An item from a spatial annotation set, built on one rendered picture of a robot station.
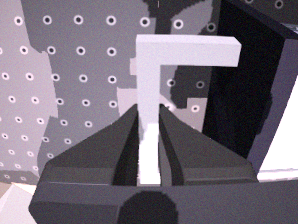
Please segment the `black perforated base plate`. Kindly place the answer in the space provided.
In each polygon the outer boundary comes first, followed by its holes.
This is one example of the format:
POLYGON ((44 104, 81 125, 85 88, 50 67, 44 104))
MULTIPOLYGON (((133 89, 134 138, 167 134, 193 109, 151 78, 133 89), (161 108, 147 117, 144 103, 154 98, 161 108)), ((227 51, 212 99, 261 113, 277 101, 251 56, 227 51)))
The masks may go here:
MULTIPOLYGON (((0 181, 47 161, 137 98, 137 35, 217 36, 221 0, 0 0, 0 181)), ((159 103, 202 132, 212 66, 160 65, 159 103)))

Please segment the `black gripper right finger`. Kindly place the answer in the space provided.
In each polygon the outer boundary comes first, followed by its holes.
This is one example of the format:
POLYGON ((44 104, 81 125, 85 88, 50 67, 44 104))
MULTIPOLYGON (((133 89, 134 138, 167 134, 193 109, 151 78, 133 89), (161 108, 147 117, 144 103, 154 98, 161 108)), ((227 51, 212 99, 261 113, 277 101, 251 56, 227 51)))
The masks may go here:
POLYGON ((157 152, 160 186, 259 182, 250 161, 182 122, 162 103, 157 152))

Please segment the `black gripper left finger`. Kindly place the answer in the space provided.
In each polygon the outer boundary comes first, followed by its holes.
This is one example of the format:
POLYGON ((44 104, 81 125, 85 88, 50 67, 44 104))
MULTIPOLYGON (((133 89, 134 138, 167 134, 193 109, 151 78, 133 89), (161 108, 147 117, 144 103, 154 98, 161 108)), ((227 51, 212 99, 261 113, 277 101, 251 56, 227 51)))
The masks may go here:
POLYGON ((117 121, 47 161, 38 184, 56 180, 137 186, 138 128, 136 103, 117 121))

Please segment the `dark grey boxy machine housing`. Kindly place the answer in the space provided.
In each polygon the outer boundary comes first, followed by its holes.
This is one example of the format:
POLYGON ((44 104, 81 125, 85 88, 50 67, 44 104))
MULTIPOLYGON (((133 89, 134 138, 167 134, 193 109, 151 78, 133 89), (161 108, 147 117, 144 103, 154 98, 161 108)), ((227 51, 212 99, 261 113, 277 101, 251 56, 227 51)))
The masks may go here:
POLYGON ((212 66, 202 133, 258 175, 298 77, 298 25, 221 0, 217 36, 137 35, 136 65, 140 183, 160 183, 160 65, 212 66))

